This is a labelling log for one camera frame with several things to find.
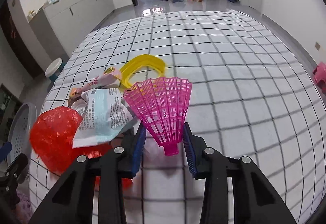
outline white checkered cloth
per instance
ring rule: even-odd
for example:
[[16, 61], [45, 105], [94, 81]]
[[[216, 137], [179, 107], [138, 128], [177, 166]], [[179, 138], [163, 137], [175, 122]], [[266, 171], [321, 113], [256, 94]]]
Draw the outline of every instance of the white checkered cloth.
[[[325, 194], [325, 107], [289, 49], [241, 12], [171, 12], [90, 33], [72, 54], [42, 112], [67, 106], [72, 87], [140, 54], [163, 59], [167, 77], [193, 82], [186, 117], [193, 134], [226, 156], [250, 156], [297, 222], [305, 223]], [[132, 81], [153, 77], [155, 72], [145, 69]], [[127, 222], [198, 224], [205, 182], [192, 178], [182, 144], [179, 155], [166, 157], [148, 135], [145, 148], [133, 187], [124, 194]], [[33, 211], [57, 179], [33, 152]], [[229, 223], [233, 220], [229, 186]]]

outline white and blue package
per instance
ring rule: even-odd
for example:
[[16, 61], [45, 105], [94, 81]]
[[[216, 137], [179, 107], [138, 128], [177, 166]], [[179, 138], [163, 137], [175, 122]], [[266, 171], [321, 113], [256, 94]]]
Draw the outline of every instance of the white and blue package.
[[118, 88], [92, 89], [82, 93], [86, 101], [85, 117], [80, 123], [73, 148], [95, 146], [109, 142], [131, 128], [135, 119]]

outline pink plastic stool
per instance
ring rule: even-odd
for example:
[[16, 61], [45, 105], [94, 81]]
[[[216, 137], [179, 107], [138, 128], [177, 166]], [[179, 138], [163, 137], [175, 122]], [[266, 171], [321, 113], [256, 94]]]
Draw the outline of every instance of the pink plastic stool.
[[187, 79], [160, 77], [137, 82], [123, 94], [166, 156], [179, 153], [191, 87]]
[[312, 72], [314, 74], [313, 80], [315, 84], [326, 93], [326, 64], [321, 62]]

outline metal screw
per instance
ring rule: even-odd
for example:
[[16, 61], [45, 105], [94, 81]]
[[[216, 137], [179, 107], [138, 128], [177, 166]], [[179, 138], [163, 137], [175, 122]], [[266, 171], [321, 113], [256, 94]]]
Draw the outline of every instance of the metal screw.
[[241, 159], [242, 159], [242, 161], [244, 163], [250, 163], [251, 162], [251, 159], [248, 156], [243, 156]]
[[120, 153], [123, 153], [123, 152], [124, 152], [124, 148], [123, 147], [116, 147], [115, 148], [115, 153], [120, 154]]
[[84, 161], [86, 161], [86, 156], [85, 155], [78, 156], [77, 162], [84, 162]]
[[214, 153], [214, 149], [208, 147], [208, 148], [204, 149], [204, 152], [207, 153], [207, 154], [213, 154]]

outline cabinet door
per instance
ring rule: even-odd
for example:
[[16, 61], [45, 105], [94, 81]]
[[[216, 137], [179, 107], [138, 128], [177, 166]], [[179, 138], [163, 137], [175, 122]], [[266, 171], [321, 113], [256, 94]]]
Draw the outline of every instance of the cabinet door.
[[73, 51], [78, 47], [80, 42], [78, 43], [75, 38], [75, 35], [79, 32], [79, 28], [76, 18], [70, 8], [51, 18], [50, 23], [67, 55], [71, 57]]
[[97, 0], [97, 6], [100, 19], [99, 23], [115, 9], [112, 0]]
[[71, 7], [73, 16], [76, 19], [78, 32], [76, 33], [76, 41], [79, 45], [83, 39], [97, 26], [96, 0], [82, 0]]

